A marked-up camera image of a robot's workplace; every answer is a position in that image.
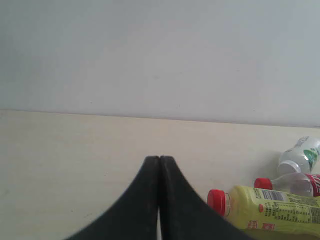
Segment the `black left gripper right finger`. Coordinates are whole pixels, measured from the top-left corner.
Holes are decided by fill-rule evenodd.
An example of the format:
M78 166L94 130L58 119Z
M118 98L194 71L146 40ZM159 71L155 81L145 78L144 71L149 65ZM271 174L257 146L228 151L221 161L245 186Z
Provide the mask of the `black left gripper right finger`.
M160 157L159 214L163 240L250 240L194 191L175 159Z

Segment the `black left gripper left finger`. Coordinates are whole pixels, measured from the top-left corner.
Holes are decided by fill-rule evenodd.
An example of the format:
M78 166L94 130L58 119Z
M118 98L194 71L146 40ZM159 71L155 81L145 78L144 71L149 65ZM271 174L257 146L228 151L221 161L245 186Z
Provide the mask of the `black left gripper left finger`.
M69 240L156 240L160 158L144 159L118 200Z

